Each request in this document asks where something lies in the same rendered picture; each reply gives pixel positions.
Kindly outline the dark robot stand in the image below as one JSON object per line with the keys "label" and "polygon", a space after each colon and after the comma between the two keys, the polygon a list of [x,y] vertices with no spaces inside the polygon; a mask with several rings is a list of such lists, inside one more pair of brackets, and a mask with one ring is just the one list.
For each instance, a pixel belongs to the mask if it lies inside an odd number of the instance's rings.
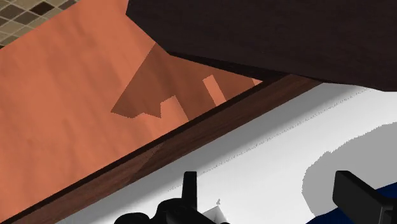
{"label": "dark robot stand", "polygon": [[126,14],[200,64],[397,92],[397,0],[129,0]]}

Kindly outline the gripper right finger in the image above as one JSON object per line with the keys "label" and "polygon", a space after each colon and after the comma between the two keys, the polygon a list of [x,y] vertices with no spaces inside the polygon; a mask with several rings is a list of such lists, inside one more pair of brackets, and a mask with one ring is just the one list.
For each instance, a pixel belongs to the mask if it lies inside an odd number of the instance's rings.
{"label": "gripper right finger", "polygon": [[385,197],[349,171],[337,171],[332,199],[354,224],[397,224],[397,199]]}

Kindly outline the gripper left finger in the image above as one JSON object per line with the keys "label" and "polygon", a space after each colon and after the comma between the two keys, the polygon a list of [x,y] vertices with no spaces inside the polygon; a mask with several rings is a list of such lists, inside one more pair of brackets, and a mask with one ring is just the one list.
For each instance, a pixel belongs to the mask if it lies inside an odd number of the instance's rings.
{"label": "gripper left finger", "polygon": [[154,217],[144,213],[125,213],[114,224],[217,224],[197,211],[197,172],[186,171],[180,198],[159,203]]}

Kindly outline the dark blue object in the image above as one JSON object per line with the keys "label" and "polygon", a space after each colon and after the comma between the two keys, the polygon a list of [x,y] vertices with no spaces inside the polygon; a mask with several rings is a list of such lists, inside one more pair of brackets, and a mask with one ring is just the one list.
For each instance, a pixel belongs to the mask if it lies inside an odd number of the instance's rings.
{"label": "dark blue object", "polygon": [[[377,191],[389,198],[397,199],[397,182],[378,188]],[[334,210],[316,216],[306,224],[354,224],[338,207]]]}

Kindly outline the brown wooden table white top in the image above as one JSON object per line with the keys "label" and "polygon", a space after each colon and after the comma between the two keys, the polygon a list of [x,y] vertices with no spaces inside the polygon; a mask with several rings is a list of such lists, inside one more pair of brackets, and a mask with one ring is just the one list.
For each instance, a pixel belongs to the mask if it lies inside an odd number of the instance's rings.
{"label": "brown wooden table white top", "polygon": [[0,224],[55,224],[320,84],[293,74],[267,78]]}

